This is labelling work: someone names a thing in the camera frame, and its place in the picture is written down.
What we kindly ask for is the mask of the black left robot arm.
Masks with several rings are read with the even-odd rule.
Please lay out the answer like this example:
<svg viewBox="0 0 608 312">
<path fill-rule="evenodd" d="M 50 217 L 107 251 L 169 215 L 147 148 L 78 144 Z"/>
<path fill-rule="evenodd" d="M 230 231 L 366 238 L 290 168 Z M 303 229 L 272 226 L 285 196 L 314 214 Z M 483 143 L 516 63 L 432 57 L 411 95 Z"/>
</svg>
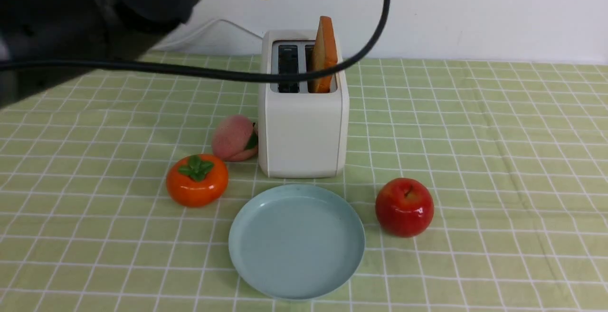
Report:
<svg viewBox="0 0 608 312">
<path fill-rule="evenodd" d="M 1 0 L 1 61 L 135 60 L 200 0 Z"/>
</svg>

